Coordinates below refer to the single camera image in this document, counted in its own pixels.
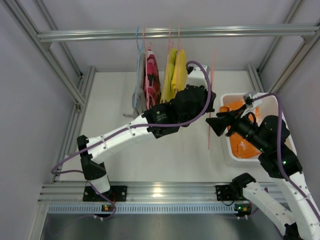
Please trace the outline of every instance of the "hanging rod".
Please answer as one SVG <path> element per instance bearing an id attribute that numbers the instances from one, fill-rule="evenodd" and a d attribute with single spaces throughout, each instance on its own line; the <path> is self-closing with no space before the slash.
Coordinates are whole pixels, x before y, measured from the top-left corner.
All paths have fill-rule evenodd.
<path id="1" fill-rule="evenodd" d="M 309 36 L 319 29 L 315 23 L 308 24 L 269 24 L 252 26 L 206 26 L 181 27 L 181 38 L 215 38 L 215 37 L 263 37 L 263 36 Z M 169 37 L 169 28 L 146 28 L 146 39 L 161 39 Z M 136 29 L 109 30 L 52 30 L 42 31 L 38 35 L 41 42 L 66 42 L 89 40 L 132 40 L 136 38 Z M 139 39 L 143 30 L 138 30 Z M 171 37 L 178 37 L 178 28 L 171 29 Z"/>

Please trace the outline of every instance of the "yellow cloth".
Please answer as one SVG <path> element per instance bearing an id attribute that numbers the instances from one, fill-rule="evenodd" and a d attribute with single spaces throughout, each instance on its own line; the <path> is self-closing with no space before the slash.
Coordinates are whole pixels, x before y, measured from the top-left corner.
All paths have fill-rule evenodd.
<path id="1" fill-rule="evenodd" d="M 181 49 L 175 59 L 174 72 L 171 80 L 170 99 L 173 99 L 176 96 L 176 88 L 178 92 L 185 89 L 188 76 L 186 64 L 187 55 L 186 52 Z"/>
<path id="2" fill-rule="evenodd" d="M 178 50 L 176 48 L 171 48 L 168 56 L 168 62 L 166 63 L 164 73 L 164 83 L 160 100 L 161 103 L 163 100 L 165 102 L 169 102 L 171 100 L 171 80 L 174 75 L 177 52 Z"/>

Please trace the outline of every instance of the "blue wire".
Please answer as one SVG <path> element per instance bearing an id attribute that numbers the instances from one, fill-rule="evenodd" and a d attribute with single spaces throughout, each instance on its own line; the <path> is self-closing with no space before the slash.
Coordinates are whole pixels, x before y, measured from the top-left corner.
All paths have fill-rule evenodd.
<path id="1" fill-rule="evenodd" d="M 138 48 L 138 62 L 136 65 L 136 84 L 135 84 L 135 92 L 134 92 L 134 108 L 137 107 L 138 104 L 138 88 L 139 88 L 139 80 L 138 80 L 138 71 L 139 71 L 139 66 L 140 66 L 140 55 L 142 53 L 142 51 L 144 51 L 144 47 L 145 47 L 145 43 L 142 42 L 142 47 L 139 47 L 139 43 L 138 43 L 138 31 L 139 31 L 139 27 L 136 28 L 135 31 L 135 41 L 136 41 L 136 46 Z"/>

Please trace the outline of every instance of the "metal slot rail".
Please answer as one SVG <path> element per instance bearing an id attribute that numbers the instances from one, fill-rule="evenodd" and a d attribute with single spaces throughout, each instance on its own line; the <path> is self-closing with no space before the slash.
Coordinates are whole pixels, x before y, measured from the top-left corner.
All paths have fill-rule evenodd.
<path id="1" fill-rule="evenodd" d="M 226 182 L 111 182 L 112 186 L 127 186 L 125 203 L 131 204 L 221 204 L 217 201 L 215 185 Z M 278 202 L 286 200 L 274 183 L 260 183 Z M 51 204 L 81 203 L 86 182 L 55 182 L 42 187 L 39 202 Z"/>
<path id="2" fill-rule="evenodd" d="M 213 37 L 261 37 L 261 36 L 312 36 L 319 29 L 316 24 L 269 24 L 252 26 L 211 26 L 181 27 L 181 38 L 213 38 Z M 147 39 L 163 39 L 169 37 L 169 28 L 146 28 Z M 53 30 L 42 31 L 38 35 L 42 43 L 91 40 L 134 40 L 136 29 L 107 30 Z M 137 32 L 143 38 L 143 30 Z M 171 29 L 171 37 L 178 37 L 178 28 Z"/>

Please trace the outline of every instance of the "white plastic container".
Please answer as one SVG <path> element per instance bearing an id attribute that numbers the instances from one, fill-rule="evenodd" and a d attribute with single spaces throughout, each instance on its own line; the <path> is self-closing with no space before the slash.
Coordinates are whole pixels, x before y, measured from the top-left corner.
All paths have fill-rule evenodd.
<path id="1" fill-rule="evenodd" d="M 232 102 L 236 102 L 239 100 L 243 100 L 243 95 L 245 93 L 226 93 L 221 96 L 220 103 L 221 107 L 230 104 Z M 266 93 L 258 93 L 258 96 L 264 95 Z M 261 120 L 263 120 L 268 115 L 275 115 L 278 116 L 278 102 L 274 96 L 268 96 L 262 99 L 262 103 L 259 105 Z M 287 124 L 284 114 L 282 113 L 282 119 Z M 235 157 L 231 150 L 231 143 L 229 137 L 225 135 L 221 136 L 222 140 L 222 148 L 224 151 L 224 158 L 226 163 L 229 166 L 239 166 L 239 167 L 249 167 L 252 165 L 260 164 L 258 160 L 258 156 L 254 156 L 251 158 L 238 158 Z M 295 148 L 294 142 L 292 140 L 291 135 L 286 139 L 285 144 L 291 149 L 295 154 L 297 154 L 297 150 Z"/>
<path id="2" fill-rule="evenodd" d="M 206 73 L 210 76 L 210 68 L 207 65 L 202 65 Z M 205 79 L 204 73 L 200 70 L 200 67 L 195 66 L 193 71 L 188 74 L 186 79 L 186 84 L 200 87 L 201 85 L 204 86 L 205 89 L 208 90 L 208 84 Z"/>

